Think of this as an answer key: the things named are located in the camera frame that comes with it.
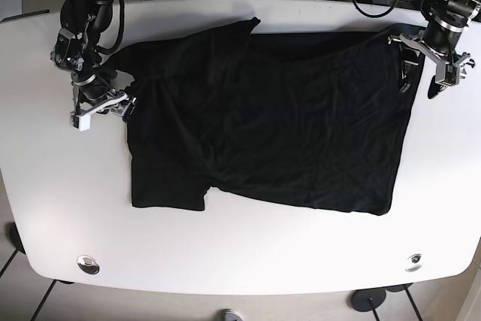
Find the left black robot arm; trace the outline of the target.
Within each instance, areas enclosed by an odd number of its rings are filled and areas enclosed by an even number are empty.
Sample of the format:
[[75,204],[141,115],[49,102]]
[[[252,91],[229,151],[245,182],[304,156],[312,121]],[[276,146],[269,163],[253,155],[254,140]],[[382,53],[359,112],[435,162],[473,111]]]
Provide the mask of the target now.
[[401,92],[410,88],[409,72],[419,65],[420,55],[435,64],[435,75],[428,90],[428,98],[433,99],[445,89],[458,85],[466,77],[466,66],[476,66],[470,53],[457,53],[455,47],[471,20],[479,14],[480,0],[422,0],[420,10],[428,21],[426,29],[416,35],[390,35],[388,42],[399,44],[400,49],[407,52],[401,72],[405,79]]

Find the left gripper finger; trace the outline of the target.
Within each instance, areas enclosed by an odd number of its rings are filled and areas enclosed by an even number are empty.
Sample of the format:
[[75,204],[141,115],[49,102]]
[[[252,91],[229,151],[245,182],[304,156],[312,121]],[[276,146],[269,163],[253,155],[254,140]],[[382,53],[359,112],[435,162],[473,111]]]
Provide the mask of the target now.
[[431,83],[428,89],[428,98],[433,99],[437,97],[442,91],[446,89],[446,86],[438,84],[435,81],[435,77],[432,77]]
[[401,52],[401,79],[400,92],[406,93],[412,86],[414,75],[419,67],[420,55],[419,51],[414,50],[406,45],[400,46]]

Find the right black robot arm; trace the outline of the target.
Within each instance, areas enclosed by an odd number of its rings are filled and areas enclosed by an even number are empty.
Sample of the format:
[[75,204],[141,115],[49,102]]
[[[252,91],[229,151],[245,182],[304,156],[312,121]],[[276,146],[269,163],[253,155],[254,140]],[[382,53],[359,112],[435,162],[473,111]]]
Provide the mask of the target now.
[[135,109],[136,98],[113,87],[117,72],[101,66],[102,56],[114,54],[122,43],[125,29],[125,1],[119,2],[119,28],[113,46],[99,45],[102,32],[113,19],[115,0],[65,0],[56,44],[50,54],[54,65],[71,74],[74,91],[73,126],[90,128],[93,114],[112,113],[127,120]]

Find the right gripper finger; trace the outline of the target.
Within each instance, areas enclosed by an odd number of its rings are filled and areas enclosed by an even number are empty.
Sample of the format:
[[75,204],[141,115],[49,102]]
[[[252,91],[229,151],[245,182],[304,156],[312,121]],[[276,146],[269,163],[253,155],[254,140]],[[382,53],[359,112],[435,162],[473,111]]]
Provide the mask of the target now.
[[132,115],[132,112],[134,111],[134,109],[135,109],[135,104],[134,104],[134,103],[127,102],[127,103],[122,103],[122,104],[121,104],[120,116],[121,116],[123,122],[128,122],[128,121],[129,121],[129,118],[130,118],[130,116]]

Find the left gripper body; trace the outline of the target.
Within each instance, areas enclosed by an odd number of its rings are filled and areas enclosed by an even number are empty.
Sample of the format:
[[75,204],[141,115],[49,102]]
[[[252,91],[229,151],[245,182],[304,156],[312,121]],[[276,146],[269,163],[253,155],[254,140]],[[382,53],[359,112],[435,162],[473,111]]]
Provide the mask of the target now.
[[437,72],[439,68],[442,68],[445,73],[454,73],[455,69],[458,69],[461,73],[466,73],[464,67],[468,65],[471,68],[476,67],[474,59],[471,58],[469,53],[463,53],[455,60],[454,53],[451,56],[448,53],[443,53],[428,46],[422,38],[422,32],[418,35],[405,35],[401,33],[399,35],[389,35],[388,43],[399,42],[407,47],[410,47],[416,51],[427,56],[437,66]]

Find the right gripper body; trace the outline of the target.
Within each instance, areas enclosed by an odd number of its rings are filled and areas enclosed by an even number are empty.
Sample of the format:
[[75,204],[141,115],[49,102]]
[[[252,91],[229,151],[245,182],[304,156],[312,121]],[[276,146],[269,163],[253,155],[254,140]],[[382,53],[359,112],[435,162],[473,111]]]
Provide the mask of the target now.
[[107,114],[112,113],[120,117],[121,104],[131,102],[136,105],[136,98],[124,91],[113,89],[96,100],[90,100],[85,92],[74,86],[74,110],[71,115],[78,114]]

